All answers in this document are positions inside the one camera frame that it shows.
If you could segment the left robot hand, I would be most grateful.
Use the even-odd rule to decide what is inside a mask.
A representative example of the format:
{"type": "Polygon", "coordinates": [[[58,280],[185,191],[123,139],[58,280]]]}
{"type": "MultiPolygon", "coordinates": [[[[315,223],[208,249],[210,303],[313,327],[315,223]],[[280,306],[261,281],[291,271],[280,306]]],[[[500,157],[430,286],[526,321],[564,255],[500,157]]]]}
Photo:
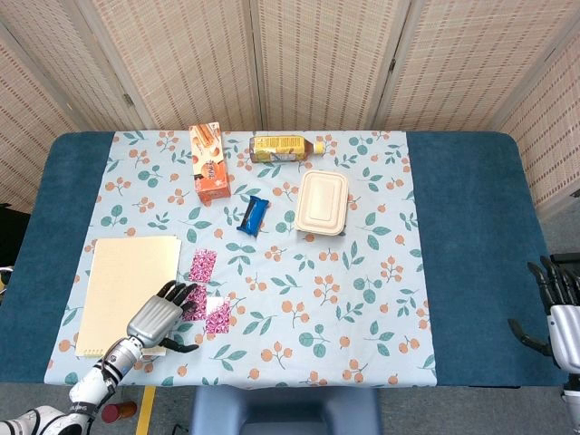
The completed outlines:
{"type": "Polygon", "coordinates": [[[128,336],[138,339],[144,349],[160,346],[177,353],[197,350],[198,344],[180,344],[168,337],[182,315],[197,307],[195,301],[188,300],[197,289],[197,284],[168,281],[131,318],[127,326],[128,336]]]}

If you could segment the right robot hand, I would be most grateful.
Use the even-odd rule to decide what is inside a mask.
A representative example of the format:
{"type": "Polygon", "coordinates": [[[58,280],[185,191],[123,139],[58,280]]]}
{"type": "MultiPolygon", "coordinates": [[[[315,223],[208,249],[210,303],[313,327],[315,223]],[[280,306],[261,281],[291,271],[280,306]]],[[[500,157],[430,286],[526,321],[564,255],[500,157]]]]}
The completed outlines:
{"type": "Polygon", "coordinates": [[[541,342],[524,332],[513,318],[507,320],[514,336],[526,347],[551,357],[555,365],[579,375],[579,275],[558,266],[546,256],[540,257],[542,266],[528,262],[527,267],[536,280],[546,314],[549,341],[541,342]]]}

